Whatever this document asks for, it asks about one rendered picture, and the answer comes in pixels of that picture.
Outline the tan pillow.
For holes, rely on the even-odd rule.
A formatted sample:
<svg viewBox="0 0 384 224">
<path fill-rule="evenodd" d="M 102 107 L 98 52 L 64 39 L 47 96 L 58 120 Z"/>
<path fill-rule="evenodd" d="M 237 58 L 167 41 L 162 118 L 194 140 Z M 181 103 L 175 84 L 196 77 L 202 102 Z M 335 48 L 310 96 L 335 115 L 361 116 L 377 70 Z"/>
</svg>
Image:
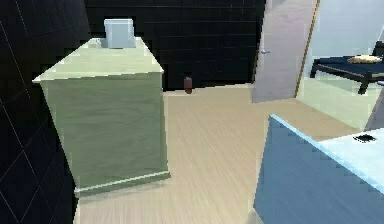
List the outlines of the tan pillow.
<svg viewBox="0 0 384 224">
<path fill-rule="evenodd" d="M 374 64 L 381 63 L 382 58 L 372 55 L 357 55 L 349 58 L 348 62 L 353 64 Z"/>
</svg>

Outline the pale grey room door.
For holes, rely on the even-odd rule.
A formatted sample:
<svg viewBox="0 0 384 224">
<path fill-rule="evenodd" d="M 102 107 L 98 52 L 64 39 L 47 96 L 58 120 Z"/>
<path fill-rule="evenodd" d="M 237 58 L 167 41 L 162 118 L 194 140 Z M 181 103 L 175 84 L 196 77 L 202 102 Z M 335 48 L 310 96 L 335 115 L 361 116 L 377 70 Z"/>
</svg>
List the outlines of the pale grey room door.
<svg viewBox="0 0 384 224">
<path fill-rule="evenodd" d="M 252 102 L 293 98 L 317 0 L 266 0 Z"/>
</svg>

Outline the blue cabinet with pale top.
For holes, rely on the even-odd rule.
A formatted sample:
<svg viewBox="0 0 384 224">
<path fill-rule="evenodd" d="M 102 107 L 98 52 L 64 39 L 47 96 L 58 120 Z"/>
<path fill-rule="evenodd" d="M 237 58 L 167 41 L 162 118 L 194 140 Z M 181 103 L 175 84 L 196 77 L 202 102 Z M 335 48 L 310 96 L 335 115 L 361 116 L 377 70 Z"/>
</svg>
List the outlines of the blue cabinet with pale top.
<svg viewBox="0 0 384 224">
<path fill-rule="evenodd" d="M 384 128 L 317 142 L 270 115 L 254 209 L 264 224 L 384 224 Z"/>
</svg>

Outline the small black flat object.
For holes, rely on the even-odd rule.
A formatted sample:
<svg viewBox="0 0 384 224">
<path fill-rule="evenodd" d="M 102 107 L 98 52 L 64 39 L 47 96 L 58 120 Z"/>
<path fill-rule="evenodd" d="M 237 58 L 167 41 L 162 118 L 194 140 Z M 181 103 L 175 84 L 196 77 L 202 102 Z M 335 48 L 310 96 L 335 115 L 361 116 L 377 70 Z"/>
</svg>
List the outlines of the small black flat object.
<svg viewBox="0 0 384 224">
<path fill-rule="evenodd" d="M 372 141 L 376 140 L 375 137 L 373 137 L 371 135 L 368 135 L 368 134 L 354 136 L 353 139 L 356 140 L 356 141 L 359 141 L 361 143 L 367 143 L 367 142 L 372 142 Z"/>
</svg>

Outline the dark low bed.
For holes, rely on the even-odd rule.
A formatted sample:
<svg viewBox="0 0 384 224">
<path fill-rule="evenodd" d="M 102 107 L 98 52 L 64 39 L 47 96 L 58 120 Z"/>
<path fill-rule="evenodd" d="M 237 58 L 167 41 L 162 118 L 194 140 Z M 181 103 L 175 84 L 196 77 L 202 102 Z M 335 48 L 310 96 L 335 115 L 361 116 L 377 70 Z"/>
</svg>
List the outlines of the dark low bed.
<svg viewBox="0 0 384 224">
<path fill-rule="evenodd" d="M 315 59 L 312 64 L 310 77 L 315 78 L 316 72 L 321 71 L 342 78 L 360 82 L 358 93 L 363 95 L 371 83 L 384 82 L 384 41 L 377 41 L 373 56 L 381 59 L 374 63 L 351 63 L 351 56 L 327 57 Z"/>
</svg>

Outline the pale green cabinet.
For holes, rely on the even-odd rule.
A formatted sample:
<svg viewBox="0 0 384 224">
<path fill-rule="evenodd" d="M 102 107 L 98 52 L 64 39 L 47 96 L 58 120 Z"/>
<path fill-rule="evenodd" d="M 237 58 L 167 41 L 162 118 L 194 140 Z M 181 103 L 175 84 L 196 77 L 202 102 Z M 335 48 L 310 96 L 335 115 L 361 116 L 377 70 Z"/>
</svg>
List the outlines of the pale green cabinet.
<svg viewBox="0 0 384 224">
<path fill-rule="evenodd" d="M 142 38 L 111 49 L 92 38 L 34 79 L 86 197 L 170 177 L 163 69 Z"/>
</svg>

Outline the pale grey box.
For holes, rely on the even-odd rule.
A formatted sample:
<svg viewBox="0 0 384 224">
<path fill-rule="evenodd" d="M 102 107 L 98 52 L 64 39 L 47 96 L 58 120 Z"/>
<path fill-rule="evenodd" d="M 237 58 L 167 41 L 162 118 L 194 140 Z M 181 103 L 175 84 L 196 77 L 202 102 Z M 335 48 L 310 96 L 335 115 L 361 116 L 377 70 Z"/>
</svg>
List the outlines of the pale grey box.
<svg viewBox="0 0 384 224">
<path fill-rule="evenodd" d="M 105 47 L 110 49 L 123 49 L 134 48 L 136 46 L 132 19 L 105 19 L 104 28 Z"/>
</svg>

